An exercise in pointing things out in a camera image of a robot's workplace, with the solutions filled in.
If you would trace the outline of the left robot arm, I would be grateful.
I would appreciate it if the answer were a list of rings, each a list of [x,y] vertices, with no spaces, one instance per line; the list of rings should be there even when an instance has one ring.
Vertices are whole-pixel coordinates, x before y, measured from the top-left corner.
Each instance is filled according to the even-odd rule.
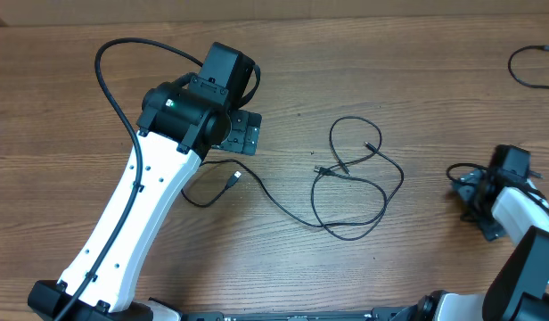
[[[136,300],[146,256],[176,197],[209,150],[253,154],[261,118],[246,112],[260,82],[244,53],[214,43],[197,72],[143,98],[126,169],[96,227],[56,280],[37,281],[29,307],[44,320],[178,320],[155,299]]]

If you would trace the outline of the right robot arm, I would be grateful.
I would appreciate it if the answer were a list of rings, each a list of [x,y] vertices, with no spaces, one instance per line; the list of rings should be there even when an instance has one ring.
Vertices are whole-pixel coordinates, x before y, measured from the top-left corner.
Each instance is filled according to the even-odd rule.
[[[529,151],[499,144],[486,167],[452,177],[454,192],[488,241],[515,249],[484,294],[436,291],[398,312],[397,320],[549,321],[549,203],[532,180]]]

